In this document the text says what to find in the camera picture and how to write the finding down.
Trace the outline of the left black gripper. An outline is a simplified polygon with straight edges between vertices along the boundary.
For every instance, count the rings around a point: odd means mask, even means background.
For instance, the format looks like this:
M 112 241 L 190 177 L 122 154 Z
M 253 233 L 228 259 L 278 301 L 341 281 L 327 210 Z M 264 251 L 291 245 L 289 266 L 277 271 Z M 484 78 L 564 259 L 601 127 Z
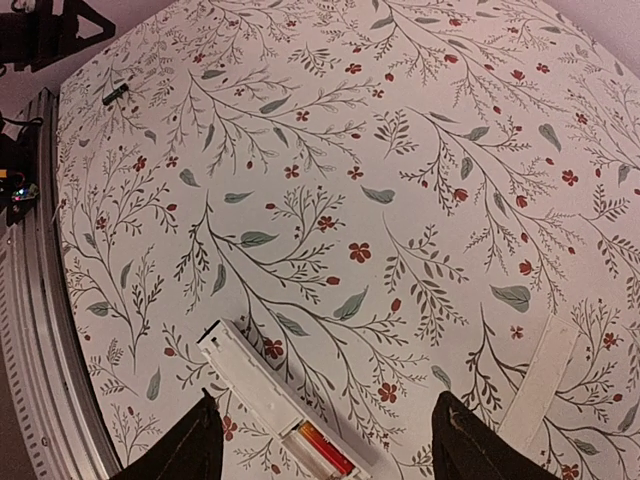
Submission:
M 1 14 L 1 72 L 8 65 L 16 70 L 30 66 L 33 71 L 55 62 L 55 48 L 88 48 L 115 36 L 116 26 L 86 1 L 70 0 L 61 3 L 59 14 L 53 13 L 54 1 L 48 1 L 50 12 L 34 11 Z M 79 35 L 84 20 L 99 32 Z

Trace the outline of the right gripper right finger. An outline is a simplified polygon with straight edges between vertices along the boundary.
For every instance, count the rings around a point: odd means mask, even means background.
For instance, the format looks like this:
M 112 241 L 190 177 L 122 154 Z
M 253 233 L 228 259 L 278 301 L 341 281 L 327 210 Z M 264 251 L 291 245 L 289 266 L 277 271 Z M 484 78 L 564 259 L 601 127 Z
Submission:
M 439 394 L 431 416 L 435 480 L 556 480 L 510 447 L 455 395 Z

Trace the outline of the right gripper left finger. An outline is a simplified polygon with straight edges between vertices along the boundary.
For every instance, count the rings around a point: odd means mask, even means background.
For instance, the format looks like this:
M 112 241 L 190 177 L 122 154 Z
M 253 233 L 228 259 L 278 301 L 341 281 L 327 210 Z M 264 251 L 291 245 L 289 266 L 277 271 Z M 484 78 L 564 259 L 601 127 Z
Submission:
M 220 480 L 224 428 L 214 397 L 202 398 L 142 457 L 113 476 L 127 479 Z

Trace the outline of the white remote battery cover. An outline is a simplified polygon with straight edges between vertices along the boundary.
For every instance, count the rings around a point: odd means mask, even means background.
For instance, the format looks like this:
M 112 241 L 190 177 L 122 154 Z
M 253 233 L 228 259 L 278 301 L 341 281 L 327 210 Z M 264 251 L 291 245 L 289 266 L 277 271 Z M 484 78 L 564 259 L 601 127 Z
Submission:
M 541 428 L 577 344 L 579 329 L 550 315 L 527 373 L 498 427 L 512 448 L 526 453 Z

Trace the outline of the white remote control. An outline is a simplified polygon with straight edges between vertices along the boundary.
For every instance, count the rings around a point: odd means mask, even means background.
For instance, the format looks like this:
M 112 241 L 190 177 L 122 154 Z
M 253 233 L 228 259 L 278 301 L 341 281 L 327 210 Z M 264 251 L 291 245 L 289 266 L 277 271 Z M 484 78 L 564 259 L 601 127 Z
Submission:
M 336 434 L 244 338 L 229 320 L 215 321 L 197 340 L 206 360 L 251 414 L 314 479 L 370 479 L 371 466 Z M 355 466 L 341 475 L 298 433 L 309 421 Z

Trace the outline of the red orange battery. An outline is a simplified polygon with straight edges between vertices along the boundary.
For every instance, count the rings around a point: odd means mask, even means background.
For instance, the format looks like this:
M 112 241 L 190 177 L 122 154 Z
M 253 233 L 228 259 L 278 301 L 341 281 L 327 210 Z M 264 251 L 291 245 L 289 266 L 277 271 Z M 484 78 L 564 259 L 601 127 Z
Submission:
M 298 427 L 298 433 L 341 475 L 349 475 L 354 470 L 354 464 L 330 443 L 311 422 L 302 423 Z

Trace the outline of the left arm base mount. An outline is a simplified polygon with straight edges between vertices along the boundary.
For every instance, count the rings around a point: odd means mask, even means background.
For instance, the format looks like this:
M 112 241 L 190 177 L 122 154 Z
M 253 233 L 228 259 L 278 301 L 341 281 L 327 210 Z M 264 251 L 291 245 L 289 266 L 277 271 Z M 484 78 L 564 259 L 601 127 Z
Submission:
M 1 211 L 6 225 L 22 221 L 36 204 L 39 130 L 42 117 L 27 121 L 1 116 Z

